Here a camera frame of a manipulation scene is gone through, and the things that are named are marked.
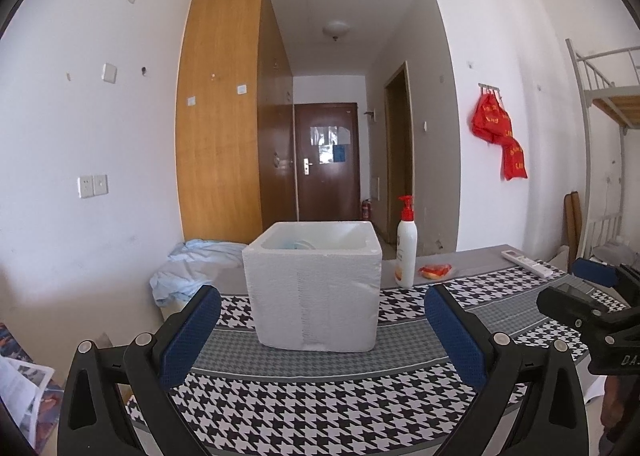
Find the air conditioner remote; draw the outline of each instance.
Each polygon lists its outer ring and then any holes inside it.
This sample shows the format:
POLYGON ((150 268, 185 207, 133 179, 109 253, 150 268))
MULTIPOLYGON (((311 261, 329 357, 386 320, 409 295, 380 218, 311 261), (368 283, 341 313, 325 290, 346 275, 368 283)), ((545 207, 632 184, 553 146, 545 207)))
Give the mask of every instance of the air conditioner remote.
POLYGON ((554 271, 550 268, 547 268, 543 264, 534 261, 533 259, 529 259, 514 250, 505 250, 501 254, 505 259, 509 259, 509 261, 514 262, 525 270, 529 270, 532 274, 536 274, 538 277, 542 277, 543 279, 551 277, 554 274, 554 271))

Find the red bag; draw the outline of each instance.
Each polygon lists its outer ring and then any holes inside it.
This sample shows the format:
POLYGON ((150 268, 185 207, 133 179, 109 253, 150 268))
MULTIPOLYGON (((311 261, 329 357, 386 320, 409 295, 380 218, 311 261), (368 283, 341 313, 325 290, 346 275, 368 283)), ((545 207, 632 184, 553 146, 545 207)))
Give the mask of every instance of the red bag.
POLYGON ((505 179, 528 178, 524 152, 513 137, 509 114, 493 92, 483 92, 471 119, 471 132, 491 144, 502 146, 502 172, 505 179))

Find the door handle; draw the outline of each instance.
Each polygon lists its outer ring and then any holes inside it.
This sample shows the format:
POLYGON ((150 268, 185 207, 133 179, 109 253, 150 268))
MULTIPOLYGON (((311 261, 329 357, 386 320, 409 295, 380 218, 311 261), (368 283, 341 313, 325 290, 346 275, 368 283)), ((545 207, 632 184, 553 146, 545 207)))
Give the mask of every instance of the door handle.
POLYGON ((303 163, 305 165, 305 176, 309 176, 309 166, 313 164, 309 162, 308 158, 305 158, 305 161, 303 163))

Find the ceiling lamp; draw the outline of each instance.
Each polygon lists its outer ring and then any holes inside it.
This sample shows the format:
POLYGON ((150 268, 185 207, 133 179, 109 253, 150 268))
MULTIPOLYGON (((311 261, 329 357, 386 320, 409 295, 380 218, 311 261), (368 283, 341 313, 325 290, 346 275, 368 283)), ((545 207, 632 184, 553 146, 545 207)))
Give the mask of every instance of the ceiling lamp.
POLYGON ((334 41, 344 37, 351 30, 351 26, 343 21, 330 21, 322 27, 322 33, 331 37, 334 41))

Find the wooden wardrobe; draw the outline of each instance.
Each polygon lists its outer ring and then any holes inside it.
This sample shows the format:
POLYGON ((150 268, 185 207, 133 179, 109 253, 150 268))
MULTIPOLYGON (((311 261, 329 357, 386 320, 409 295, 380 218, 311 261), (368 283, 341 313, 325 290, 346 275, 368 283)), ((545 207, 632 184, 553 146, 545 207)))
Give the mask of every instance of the wooden wardrobe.
POLYGON ((192 0, 175 121, 184 239, 296 219, 292 75, 271 0, 192 0))

